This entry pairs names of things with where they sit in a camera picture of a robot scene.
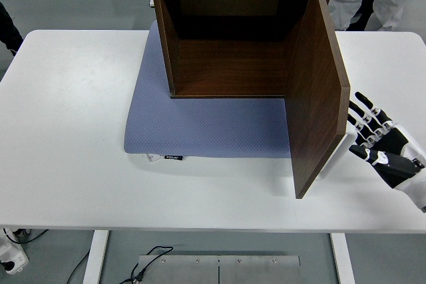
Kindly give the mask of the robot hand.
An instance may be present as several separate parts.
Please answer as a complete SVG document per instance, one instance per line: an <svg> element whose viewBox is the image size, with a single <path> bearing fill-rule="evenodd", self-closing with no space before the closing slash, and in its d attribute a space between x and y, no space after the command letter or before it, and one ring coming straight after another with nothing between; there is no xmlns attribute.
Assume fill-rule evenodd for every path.
<svg viewBox="0 0 426 284"><path fill-rule="evenodd" d="M368 97L361 92L356 92L355 97L366 109L349 103L349 108L359 116L347 115L347 121L357 132L349 151L370 164L390 188L406 194L425 212L425 151Z"/></svg>

